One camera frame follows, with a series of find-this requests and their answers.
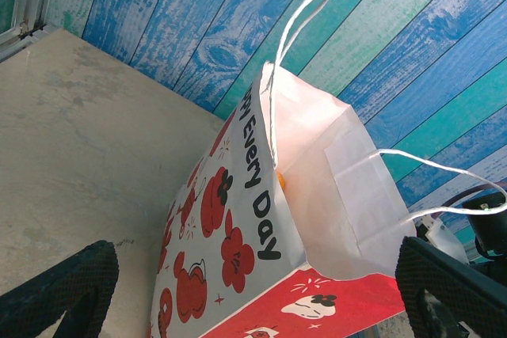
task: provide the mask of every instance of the concrete floor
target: concrete floor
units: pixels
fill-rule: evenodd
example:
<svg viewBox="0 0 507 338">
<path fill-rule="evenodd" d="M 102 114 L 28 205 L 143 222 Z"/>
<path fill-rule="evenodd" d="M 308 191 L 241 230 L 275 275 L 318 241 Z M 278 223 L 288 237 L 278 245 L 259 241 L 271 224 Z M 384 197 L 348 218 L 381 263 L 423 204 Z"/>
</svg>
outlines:
<svg viewBox="0 0 507 338">
<path fill-rule="evenodd" d="M 221 125 L 64 31 L 1 63 L 0 293 L 105 239 L 101 336 L 146 336 L 168 203 Z"/>
<path fill-rule="evenodd" d="M 406 313 L 400 313 L 377 325 L 380 338 L 414 338 Z"/>
</svg>

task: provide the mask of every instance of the white twisted rope handle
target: white twisted rope handle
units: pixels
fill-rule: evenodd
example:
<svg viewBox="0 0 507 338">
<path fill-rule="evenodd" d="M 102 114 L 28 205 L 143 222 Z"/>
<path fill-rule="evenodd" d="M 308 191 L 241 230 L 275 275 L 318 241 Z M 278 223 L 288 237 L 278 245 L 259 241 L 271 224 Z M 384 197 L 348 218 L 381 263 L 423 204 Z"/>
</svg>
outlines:
<svg viewBox="0 0 507 338">
<path fill-rule="evenodd" d="M 326 5 L 329 0 L 322 0 L 322 2 L 318 5 L 318 7 L 307 17 L 303 23 L 296 29 L 291 39 L 288 41 L 287 45 L 285 45 L 285 41 L 287 39 L 287 35 L 294 24 L 295 19 L 303 12 L 305 8 L 310 5 L 314 0 L 304 0 L 303 3 L 298 7 L 298 9 L 292 14 L 291 18 L 288 19 L 287 25 L 285 25 L 284 32 L 282 33 L 282 37 L 280 38 L 280 44 L 278 45 L 278 50 L 276 51 L 275 63 L 273 65 L 273 72 L 271 73 L 271 77 L 269 78 L 268 86 L 266 90 L 269 91 L 269 147 L 271 148 L 271 159 L 273 160 L 273 168 L 278 166 L 278 151 L 276 149 L 276 132 L 275 132 L 275 92 L 273 89 L 274 79 L 275 79 L 275 71 L 277 67 L 280 66 L 282 60 L 285 57 L 288 49 L 291 47 L 295 38 L 299 35 L 301 30 L 305 27 L 308 22 L 313 19 L 313 17 L 321 11 L 322 8 Z"/>
<path fill-rule="evenodd" d="M 276 168 L 278 166 L 278 152 L 276 149 L 276 132 L 275 132 L 275 91 L 274 91 L 274 79 L 275 79 L 275 72 L 277 67 L 279 67 L 282 63 L 282 60 L 284 59 L 285 55 L 287 54 L 288 49 L 291 47 L 292 43 L 294 43 L 295 38 L 299 35 L 301 30 L 305 27 L 305 25 L 308 24 L 308 22 L 321 11 L 322 8 L 326 5 L 326 3 L 329 0 L 322 0 L 320 5 L 310 14 L 309 17 L 307 17 L 303 23 L 296 29 L 290 40 L 288 41 L 287 45 L 285 45 L 285 41 L 287 40 L 288 33 L 290 32 L 290 29 L 292 25 L 294 24 L 295 19 L 303 12 L 307 6 L 312 3 L 314 0 L 304 0 L 303 3 L 298 7 L 298 9 L 292 14 L 291 18 L 288 20 L 287 25 L 285 26 L 284 32 L 282 33 L 282 37 L 280 38 L 280 44 L 278 45 L 278 50 L 276 51 L 276 57 L 275 57 L 275 63 L 273 65 L 273 72 L 271 73 L 271 77 L 269 78 L 268 85 L 266 87 L 265 91 L 269 91 L 269 145 L 271 148 L 271 158 L 273 160 L 273 168 Z M 498 207 L 492 207 L 489 210 L 470 210 L 470 209 L 458 209 L 456 207 L 434 207 L 431 209 L 426 209 L 422 211 L 415 211 L 414 213 L 410 213 L 407 215 L 403 220 L 399 221 L 400 224 L 407 223 L 409 221 L 412 221 L 416 218 L 420 218 L 424 215 L 430 215 L 438 211 L 443 212 L 451 212 L 456 214 L 466 214 L 466 215 L 491 215 L 491 214 L 497 214 L 501 213 L 503 211 L 507 211 L 507 192 L 501 188 L 500 186 L 496 185 L 495 183 L 487 180 L 486 178 L 483 178 L 481 176 L 478 176 L 472 172 L 469 172 L 468 170 L 464 169 L 457 169 L 452 168 L 449 166 L 443 166 L 440 164 L 437 164 L 430 160 L 424 160 L 422 158 L 418 158 L 417 156 L 413 156 L 412 154 L 408 154 L 407 152 L 403 152 L 401 150 L 387 150 L 387 149 L 380 149 L 375 152 L 373 152 L 371 155 L 368 156 L 368 158 L 371 158 L 375 156 L 376 154 L 397 154 L 401 156 L 405 156 L 407 158 L 412 158 L 413 160 L 422 162 L 426 165 L 431 165 L 433 167 L 447 170 L 449 172 L 454 173 L 460 173 L 465 174 L 471 177 L 474 177 L 477 180 L 486 182 L 487 184 L 490 184 L 494 188 L 496 188 L 501 194 L 505 197 L 505 202 Z"/>
</svg>

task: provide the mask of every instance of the wood grain wallpaper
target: wood grain wallpaper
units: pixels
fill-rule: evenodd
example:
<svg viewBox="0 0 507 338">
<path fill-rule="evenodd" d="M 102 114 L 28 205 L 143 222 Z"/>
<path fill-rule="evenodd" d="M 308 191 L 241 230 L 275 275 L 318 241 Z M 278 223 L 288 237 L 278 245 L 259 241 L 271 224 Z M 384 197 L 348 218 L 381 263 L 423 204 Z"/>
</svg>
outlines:
<svg viewBox="0 0 507 338">
<path fill-rule="evenodd" d="M 301 1 L 51 0 L 48 21 L 226 119 Z M 284 66 L 350 103 L 378 147 L 507 177 L 505 0 L 330 0 Z M 476 184 L 385 162 L 411 210 Z"/>
</svg>

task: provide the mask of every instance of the red cartoon print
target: red cartoon print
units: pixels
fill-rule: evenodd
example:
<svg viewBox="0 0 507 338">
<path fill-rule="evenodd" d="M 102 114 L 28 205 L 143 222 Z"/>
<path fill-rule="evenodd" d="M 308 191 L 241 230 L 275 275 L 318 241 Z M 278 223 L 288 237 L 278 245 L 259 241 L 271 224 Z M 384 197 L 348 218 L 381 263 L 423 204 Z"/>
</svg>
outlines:
<svg viewBox="0 0 507 338">
<path fill-rule="evenodd" d="M 200 205 L 200 224 L 204 237 L 210 237 L 213 231 L 222 225 L 227 192 L 231 189 L 232 181 L 233 177 L 229 176 L 229 171 L 220 167 L 206 185 Z"/>
<path fill-rule="evenodd" d="M 173 202 L 173 205 L 171 206 L 171 208 L 169 209 L 169 213 L 167 214 L 166 230 L 164 231 L 164 238 L 162 240 L 162 250 L 160 251 L 160 259 L 158 261 L 157 274 L 160 273 L 160 270 L 162 269 L 162 266 L 164 265 L 164 260 L 166 260 L 166 256 L 167 256 L 167 245 L 169 245 L 169 242 L 171 241 L 171 236 L 172 236 L 171 226 L 173 225 L 173 220 L 174 220 L 174 217 L 172 216 L 172 214 L 173 214 L 173 209 L 174 209 L 175 204 L 176 204 L 176 200 Z"/>
<path fill-rule="evenodd" d="M 246 275 L 254 270 L 254 251 L 243 244 L 243 236 L 238 227 L 232 228 L 231 211 L 225 221 L 226 238 L 222 242 L 222 279 L 226 287 L 232 284 L 236 293 L 245 289 Z"/>
<path fill-rule="evenodd" d="M 374 274 L 335 281 L 309 268 L 294 272 L 204 337 L 350 336 L 404 309 L 395 279 Z"/>
<path fill-rule="evenodd" d="M 218 136 L 215 139 L 215 142 L 213 143 L 212 150 L 209 152 L 209 156 L 213 156 L 216 149 L 219 147 L 219 144 L 222 142 L 222 138 L 225 135 L 227 129 L 229 128 L 229 124 L 231 124 L 232 118 L 234 118 L 234 114 L 236 113 L 236 110 L 234 110 L 226 120 L 226 122 L 223 124 L 222 129 L 220 130 Z"/>
<path fill-rule="evenodd" d="M 192 174 L 190 175 L 189 181 L 187 182 L 187 188 L 190 188 L 190 185 L 192 185 L 192 182 L 194 178 L 196 178 L 197 171 L 199 170 L 200 163 L 203 162 L 203 159 L 201 158 L 200 161 L 197 163 L 196 167 L 194 168 Z"/>
<path fill-rule="evenodd" d="M 187 220 L 190 216 L 190 211 L 192 211 L 193 204 L 197 201 L 197 198 L 199 198 L 200 193 L 203 191 L 204 184 L 206 184 L 206 177 L 203 179 L 202 185 L 200 186 L 199 193 L 196 195 L 196 191 L 194 189 L 195 182 L 193 183 L 192 188 L 190 189 L 189 194 L 187 195 L 187 199 L 185 200 L 185 203 L 183 203 L 183 206 L 180 206 L 177 209 L 177 215 L 181 214 L 181 228 L 179 233 L 179 238 L 183 238 L 183 234 L 185 233 L 186 227 L 195 227 L 193 225 L 193 221 L 190 221 L 187 225 Z"/>
<path fill-rule="evenodd" d="M 184 324 L 193 316 L 202 317 L 208 297 L 206 267 L 204 260 L 192 264 L 190 271 L 183 268 L 185 253 L 180 252 L 174 261 L 174 277 L 177 279 L 176 309 L 177 315 Z"/>
<path fill-rule="evenodd" d="M 158 312 L 158 332 L 161 338 L 167 338 L 167 328 L 173 316 L 173 295 L 169 288 L 165 288 L 160 294 L 160 311 Z"/>
<path fill-rule="evenodd" d="M 248 334 L 245 338 L 273 338 L 278 335 L 278 331 L 261 327 L 245 332 L 245 334 Z"/>
</svg>

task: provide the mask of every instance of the orange object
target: orange object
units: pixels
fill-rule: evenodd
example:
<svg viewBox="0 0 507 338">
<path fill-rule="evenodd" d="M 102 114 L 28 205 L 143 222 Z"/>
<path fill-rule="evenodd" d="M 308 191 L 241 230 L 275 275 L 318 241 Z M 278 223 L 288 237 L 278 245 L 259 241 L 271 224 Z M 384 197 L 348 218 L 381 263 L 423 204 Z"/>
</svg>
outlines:
<svg viewBox="0 0 507 338">
<path fill-rule="evenodd" d="M 285 189 L 285 180 L 284 180 L 284 177 L 278 171 L 276 171 L 276 175 L 278 176 L 278 182 L 280 182 L 280 186 L 282 187 L 282 190 L 284 190 Z"/>
</svg>

